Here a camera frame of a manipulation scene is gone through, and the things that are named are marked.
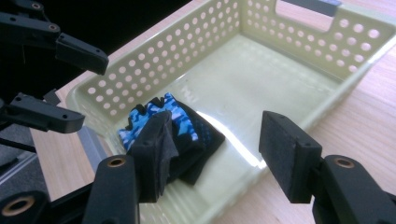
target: blue patterned cloth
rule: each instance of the blue patterned cloth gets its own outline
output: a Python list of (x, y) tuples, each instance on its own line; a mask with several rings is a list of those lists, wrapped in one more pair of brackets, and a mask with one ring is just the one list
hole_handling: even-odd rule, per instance
[(177, 104), (176, 99), (171, 93), (166, 93), (164, 98), (163, 107), (158, 107), (157, 105), (149, 102), (147, 104), (146, 114), (141, 114), (136, 108), (134, 108), (129, 113), (129, 118), (132, 125), (132, 130), (120, 129), (119, 135), (120, 139), (126, 150), (131, 148), (136, 137), (140, 134), (143, 127), (147, 121), (152, 117), (152, 115), (163, 112), (164, 110), (169, 110), (172, 112), (172, 122), (178, 127), (177, 135), (182, 135), (188, 133), (191, 136), (192, 141), (198, 140), (198, 134), (195, 132), (191, 120), (186, 112)]

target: white plastic basket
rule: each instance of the white plastic basket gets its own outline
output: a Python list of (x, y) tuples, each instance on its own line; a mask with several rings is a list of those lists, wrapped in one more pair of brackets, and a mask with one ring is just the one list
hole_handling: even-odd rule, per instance
[(194, 187), (177, 181), (141, 205), (142, 223), (207, 223), (266, 171), (262, 111), (314, 126), (395, 44), (395, 24), (341, 5), (321, 32), (277, 15), (276, 0), (208, 1), (80, 83), (66, 103), (115, 154), (124, 153), (117, 130), (129, 111), (167, 91), (223, 132)]

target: wooden table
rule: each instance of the wooden table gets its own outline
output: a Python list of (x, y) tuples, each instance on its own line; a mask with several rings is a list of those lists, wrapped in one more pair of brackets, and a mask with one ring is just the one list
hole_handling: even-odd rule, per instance
[[(110, 55), (115, 60), (205, 0), (194, 0)], [(396, 17), (393, 0), (343, 0)], [(340, 154), (359, 161), (383, 190), (396, 194), (396, 48), (366, 75), (343, 103), (310, 134), (323, 145), (323, 156)], [(62, 100), (86, 72), (57, 91)], [(52, 200), (93, 181), (94, 173), (76, 133), (32, 130)], [(314, 223), (312, 204), (290, 204), (272, 175), (259, 181), (217, 223)]]

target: plastic basket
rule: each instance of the plastic basket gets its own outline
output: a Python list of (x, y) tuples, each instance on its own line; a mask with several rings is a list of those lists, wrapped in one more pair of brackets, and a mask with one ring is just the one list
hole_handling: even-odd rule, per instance
[(198, 183), (141, 204), (142, 223), (207, 223), (260, 175), (263, 110), (307, 130), (395, 43), (395, 22), (341, 5), (326, 32), (278, 16), (276, 0), (208, 1), (67, 96), (85, 124), (124, 153), (117, 130), (137, 104), (170, 91), (227, 139)]

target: table surface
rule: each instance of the table surface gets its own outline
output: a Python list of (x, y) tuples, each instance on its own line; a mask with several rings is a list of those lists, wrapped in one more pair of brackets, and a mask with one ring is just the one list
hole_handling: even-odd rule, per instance
[[(205, 0), (193, 0), (159, 22), (123, 48), (124, 52), (146, 41), (168, 24), (183, 17)], [(396, 17), (394, 0), (343, 0)], [(356, 89), (316, 126), (310, 135), (323, 146), (322, 156), (340, 154), (359, 161), (379, 186), (396, 194), (396, 47), (364, 77)], [(63, 100), (82, 74), (57, 91)], [(93, 181), (94, 173), (76, 133), (43, 133), (31, 130), (52, 200)], [(266, 175), (236, 204), (227, 208), (216, 223), (315, 223), (312, 204), (290, 204), (271, 174)]]

